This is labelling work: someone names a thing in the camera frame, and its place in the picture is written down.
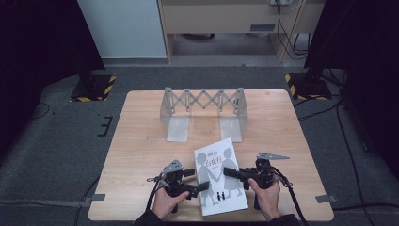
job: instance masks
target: yellow and black hazard tape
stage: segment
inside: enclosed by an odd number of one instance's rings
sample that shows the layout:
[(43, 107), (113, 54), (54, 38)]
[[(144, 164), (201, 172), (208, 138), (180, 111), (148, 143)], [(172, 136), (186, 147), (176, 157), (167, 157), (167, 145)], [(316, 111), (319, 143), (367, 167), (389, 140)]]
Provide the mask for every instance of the yellow and black hazard tape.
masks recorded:
[(72, 98), (71, 101), (73, 101), (73, 102), (90, 102), (90, 101), (103, 101), (103, 100), (105, 100), (108, 97), (108, 94), (109, 94), (109, 92), (112, 89), (112, 86), (114, 86), (114, 82), (115, 82), (116, 78), (117, 77), (114, 76), (114, 75), (109, 78), (108, 84), (107, 84), (106, 88), (104, 89), (104, 94), (103, 95), (96, 96), (96, 97), (89, 97), (89, 96), (83, 96), (82, 95), (82, 96), (79, 96), (79, 97)]
[(328, 97), (325, 95), (302, 95), (297, 93), (297, 89), (295, 88), (295, 85), (293, 83), (293, 80), (291, 79), (290, 74), (285, 74), (285, 81), (287, 82), (288, 88), (291, 91), (291, 95), (293, 96), (294, 99), (299, 99), (299, 100), (328, 100)]

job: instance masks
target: black sleeve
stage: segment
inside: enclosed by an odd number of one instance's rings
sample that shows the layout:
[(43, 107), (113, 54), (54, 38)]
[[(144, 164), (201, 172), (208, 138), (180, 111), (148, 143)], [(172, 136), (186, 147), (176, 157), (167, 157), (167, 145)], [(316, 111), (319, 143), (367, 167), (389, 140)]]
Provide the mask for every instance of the black sleeve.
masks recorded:
[(294, 214), (284, 215), (279, 218), (272, 219), (268, 226), (300, 226), (299, 221)]
[(154, 212), (150, 209), (146, 210), (143, 215), (140, 216), (135, 222), (133, 222), (135, 226), (164, 226), (165, 223), (158, 216), (154, 214)]

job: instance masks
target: gray carpet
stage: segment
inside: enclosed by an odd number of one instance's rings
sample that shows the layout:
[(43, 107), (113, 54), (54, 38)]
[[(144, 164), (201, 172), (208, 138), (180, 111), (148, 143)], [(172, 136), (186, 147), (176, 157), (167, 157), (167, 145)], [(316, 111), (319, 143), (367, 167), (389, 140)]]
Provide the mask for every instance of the gray carpet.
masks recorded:
[[(69, 77), (48, 86), (32, 120), (21, 132), (7, 161), (0, 168), (0, 225), (73, 225), (76, 205), (100, 175), (118, 123), (124, 98), (140, 89), (287, 89), (284, 75), (300, 68), (257, 67), (135, 67), (108, 68), (117, 76), (106, 101), (72, 103), (70, 95), (78, 81)], [(328, 83), (333, 94), (338, 88)], [(340, 97), (308, 101), (295, 107), (301, 119), (334, 106)], [(293, 100), (293, 105), (300, 103)], [(340, 118), (354, 156), (366, 203), (399, 204), (399, 183), (378, 153), (366, 153), (347, 113)], [(102, 124), (110, 128), (105, 137)], [(340, 129), (336, 108), (301, 121), (311, 154), (327, 194), (335, 195), (333, 208), (360, 204), (352, 163)], [(90, 197), (95, 190), (89, 191)], [(26, 201), (62, 201), (74, 207), (29, 204)], [(375, 225), (397, 225), (399, 211), (392, 207), (369, 207)], [(81, 209), (78, 225), (130, 225), (130, 222), (93, 222), (88, 208)], [(261, 225), (249, 223), (240, 225)], [(331, 222), (311, 225), (371, 225), (361, 208), (336, 211)]]

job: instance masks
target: book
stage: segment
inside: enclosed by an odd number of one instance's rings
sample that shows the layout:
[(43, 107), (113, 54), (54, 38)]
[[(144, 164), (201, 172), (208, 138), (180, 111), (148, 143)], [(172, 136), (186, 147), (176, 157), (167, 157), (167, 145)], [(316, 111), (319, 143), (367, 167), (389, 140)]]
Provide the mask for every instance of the book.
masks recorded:
[(247, 209), (247, 197), (239, 179), (225, 176), (225, 167), (238, 170), (231, 138), (194, 151), (199, 185), (209, 181), (209, 188), (199, 193), (203, 216)]

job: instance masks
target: hand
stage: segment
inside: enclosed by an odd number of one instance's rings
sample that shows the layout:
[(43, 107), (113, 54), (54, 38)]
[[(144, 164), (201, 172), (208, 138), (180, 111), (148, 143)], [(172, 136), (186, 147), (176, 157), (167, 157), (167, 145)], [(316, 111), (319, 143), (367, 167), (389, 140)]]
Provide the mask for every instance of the hand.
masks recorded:
[(279, 203), (279, 181), (274, 181), (268, 189), (261, 189), (252, 178), (248, 179), (249, 185), (258, 196), (259, 207), (261, 207), (262, 214), (269, 222), (273, 218), (280, 216)]
[(166, 218), (179, 203), (185, 200), (190, 193), (185, 191), (177, 197), (170, 197), (163, 187), (155, 192), (155, 201), (153, 202), (152, 211), (160, 219)]

